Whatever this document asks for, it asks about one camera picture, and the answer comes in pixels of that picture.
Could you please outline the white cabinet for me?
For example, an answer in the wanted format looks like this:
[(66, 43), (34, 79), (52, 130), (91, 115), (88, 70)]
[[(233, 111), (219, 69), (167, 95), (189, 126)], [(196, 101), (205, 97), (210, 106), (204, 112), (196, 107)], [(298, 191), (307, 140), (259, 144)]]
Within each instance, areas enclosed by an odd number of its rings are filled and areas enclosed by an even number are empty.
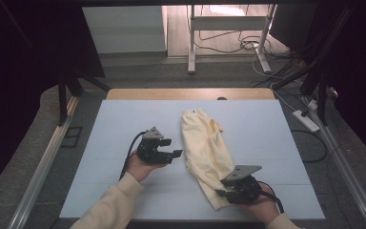
[(165, 52), (161, 6), (82, 9), (98, 53)]

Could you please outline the wooden table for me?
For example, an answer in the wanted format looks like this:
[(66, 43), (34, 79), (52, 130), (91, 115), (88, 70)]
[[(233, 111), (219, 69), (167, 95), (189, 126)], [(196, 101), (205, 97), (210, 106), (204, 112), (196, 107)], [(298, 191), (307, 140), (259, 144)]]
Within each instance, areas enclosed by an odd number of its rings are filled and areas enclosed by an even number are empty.
[(266, 88), (111, 89), (107, 100), (228, 100), (274, 99)]

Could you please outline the person's right hand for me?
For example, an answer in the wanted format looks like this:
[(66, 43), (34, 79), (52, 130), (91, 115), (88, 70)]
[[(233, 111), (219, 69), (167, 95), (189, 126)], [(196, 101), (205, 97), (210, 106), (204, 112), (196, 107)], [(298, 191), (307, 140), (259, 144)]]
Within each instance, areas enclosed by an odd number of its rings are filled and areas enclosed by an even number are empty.
[(264, 224), (270, 223), (279, 216), (275, 202), (263, 195), (259, 195), (258, 199), (251, 204), (242, 204), (241, 208), (247, 210), (256, 221)]

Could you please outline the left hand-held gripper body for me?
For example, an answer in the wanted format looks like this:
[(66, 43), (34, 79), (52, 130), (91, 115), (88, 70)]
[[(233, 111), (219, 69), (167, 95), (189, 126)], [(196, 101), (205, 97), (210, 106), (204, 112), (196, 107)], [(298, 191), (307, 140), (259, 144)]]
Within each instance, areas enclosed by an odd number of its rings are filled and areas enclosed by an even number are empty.
[(143, 134), (137, 148), (139, 158), (150, 164), (170, 164), (173, 159), (169, 157), (169, 153), (159, 152), (159, 140), (165, 138), (155, 126), (150, 128)]

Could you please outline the black metal stand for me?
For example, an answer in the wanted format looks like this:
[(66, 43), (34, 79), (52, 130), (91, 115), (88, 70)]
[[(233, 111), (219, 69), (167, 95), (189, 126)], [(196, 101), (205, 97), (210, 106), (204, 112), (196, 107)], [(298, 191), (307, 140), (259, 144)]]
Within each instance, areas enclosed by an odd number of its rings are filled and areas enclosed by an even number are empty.
[(88, 81), (104, 92), (108, 92), (111, 89), (111, 87), (105, 83), (79, 70), (61, 72), (58, 75), (57, 84), (59, 98), (59, 126), (63, 126), (69, 116), (67, 108), (67, 91), (70, 91), (72, 96), (80, 96), (84, 92), (82, 85), (79, 82), (80, 78)]
[(317, 117), (320, 122), (327, 125), (325, 109), (327, 100), (328, 71), (330, 52), (334, 48), (339, 35), (352, 14), (354, 8), (348, 5), (340, 5), (328, 19), (325, 27), (310, 43), (311, 50), (307, 51), (307, 65), (275, 84), (272, 90), (279, 90), (284, 86), (305, 77), (299, 89), (302, 95), (312, 95), (317, 91)]

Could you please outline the aluminium rail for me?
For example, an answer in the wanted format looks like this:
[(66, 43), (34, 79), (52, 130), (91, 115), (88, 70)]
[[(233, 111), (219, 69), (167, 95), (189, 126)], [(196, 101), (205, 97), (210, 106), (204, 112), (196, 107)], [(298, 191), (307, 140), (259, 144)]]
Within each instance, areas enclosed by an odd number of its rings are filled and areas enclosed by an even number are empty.
[(71, 120), (79, 102), (79, 98), (72, 96), (70, 101), (66, 105), (66, 116), (63, 123), (57, 126), (51, 136), (51, 140), (42, 155), (38, 166), (30, 180), (30, 183), (22, 196), (7, 229), (23, 229), (32, 207), (37, 200), (37, 197), (43, 187), (45, 179), (51, 169), (52, 163), (56, 157), (56, 154), (60, 148), (60, 144), (68, 130)]
[(319, 133), (328, 144), (330, 159), (366, 222), (366, 145), (343, 120), (331, 101), (326, 103), (326, 125), (317, 117), (315, 101), (306, 96), (302, 96), (302, 101), (310, 109), (311, 119), (319, 126)]

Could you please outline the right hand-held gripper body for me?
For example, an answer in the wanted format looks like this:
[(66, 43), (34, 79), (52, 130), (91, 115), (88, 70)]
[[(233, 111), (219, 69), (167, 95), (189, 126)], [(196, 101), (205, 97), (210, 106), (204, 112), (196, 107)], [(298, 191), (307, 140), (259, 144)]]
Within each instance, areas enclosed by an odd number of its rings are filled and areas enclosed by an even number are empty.
[(261, 187), (253, 177), (253, 173), (260, 169), (260, 165), (236, 165), (224, 178), (234, 182), (234, 186), (225, 186), (227, 188), (225, 199), (233, 204), (250, 204), (258, 199)]

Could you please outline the white desk frame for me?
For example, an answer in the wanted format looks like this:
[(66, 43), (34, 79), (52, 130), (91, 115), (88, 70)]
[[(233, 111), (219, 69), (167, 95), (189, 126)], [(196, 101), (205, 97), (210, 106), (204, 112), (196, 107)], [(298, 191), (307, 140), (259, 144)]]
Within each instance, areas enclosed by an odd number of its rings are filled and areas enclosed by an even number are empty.
[(265, 16), (228, 15), (228, 16), (196, 16), (194, 5), (191, 5), (189, 18), (190, 45), (188, 51), (188, 73), (195, 73), (195, 43), (194, 35), (197, 31), (260, 31), (259, 41), (254, 45), (255, 56), (264, 74), (271, 74), (272, 70), (266, 59), (264, 45), (267, 41), (269, 27), (273, 21), (276, 4), (267, 9)]

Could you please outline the dark floor plate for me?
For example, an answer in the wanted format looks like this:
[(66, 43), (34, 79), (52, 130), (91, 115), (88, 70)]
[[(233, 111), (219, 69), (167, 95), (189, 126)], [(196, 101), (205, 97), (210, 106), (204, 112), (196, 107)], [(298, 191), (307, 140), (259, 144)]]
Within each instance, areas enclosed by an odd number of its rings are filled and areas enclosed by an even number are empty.
[(60, 145), (61, 148), (75, 148), (80, 139), (83, 128), (79, 127), (69, 127), (66, 131), (62, 143)]

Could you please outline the person's left hand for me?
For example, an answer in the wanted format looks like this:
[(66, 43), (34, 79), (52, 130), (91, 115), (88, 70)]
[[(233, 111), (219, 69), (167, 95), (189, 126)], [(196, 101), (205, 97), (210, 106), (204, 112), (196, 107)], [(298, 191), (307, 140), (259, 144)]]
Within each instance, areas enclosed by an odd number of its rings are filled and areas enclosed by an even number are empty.
[(127, 172), (138, 182), (141, 182), (146, 179), (153, 170), (163, 167), (165, 167), (165, 164), (149, 164), (141, 160), (137, 154), (133, 154), (129, 158)]

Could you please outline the cream baby pants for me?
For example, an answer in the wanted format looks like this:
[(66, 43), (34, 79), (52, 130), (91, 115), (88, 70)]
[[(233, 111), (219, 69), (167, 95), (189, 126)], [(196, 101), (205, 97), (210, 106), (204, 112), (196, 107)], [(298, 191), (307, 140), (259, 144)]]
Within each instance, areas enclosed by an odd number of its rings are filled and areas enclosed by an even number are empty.
[(222, 136), (223, 128), (200, 108), (181, 117), (188, 171), (197, 179), (214, 210), (229, 205), (217, 191), (225, 191), (221, 180), (234, 170), (234, 161)]

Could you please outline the light blue table mat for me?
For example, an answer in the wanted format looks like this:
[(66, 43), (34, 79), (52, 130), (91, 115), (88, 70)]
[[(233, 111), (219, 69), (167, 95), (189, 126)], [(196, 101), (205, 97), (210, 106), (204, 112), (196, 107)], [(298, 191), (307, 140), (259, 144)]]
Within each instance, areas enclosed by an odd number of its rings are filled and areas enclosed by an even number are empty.
[[(267, 100), (105, 100), (61, 210), (79, 218), (115, 184), (136, 135), (156, 127), (171, 140), (167, 151), (183, 146), (181, 116), (200, 108), (223, 128), (223, 138), (238, 165), (257, 165), (254, 177), (272, 186), (291, 219), (323, 219), (314, 187), (279, 102)], [(248, 221), (231, 205), (214, 210), (181, 156), (143, 182), (136, 220)]]

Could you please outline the white power strip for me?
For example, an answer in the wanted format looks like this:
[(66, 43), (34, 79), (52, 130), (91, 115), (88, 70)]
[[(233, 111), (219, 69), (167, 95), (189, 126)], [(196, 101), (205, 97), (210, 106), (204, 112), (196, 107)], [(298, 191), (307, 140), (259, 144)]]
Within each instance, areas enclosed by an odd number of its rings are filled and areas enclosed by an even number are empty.
[(293, 112), (293, 116), (311, 133), (315, 133), (320, 130), (320, 128), (307, 116), (307, 112), (297, 110)]

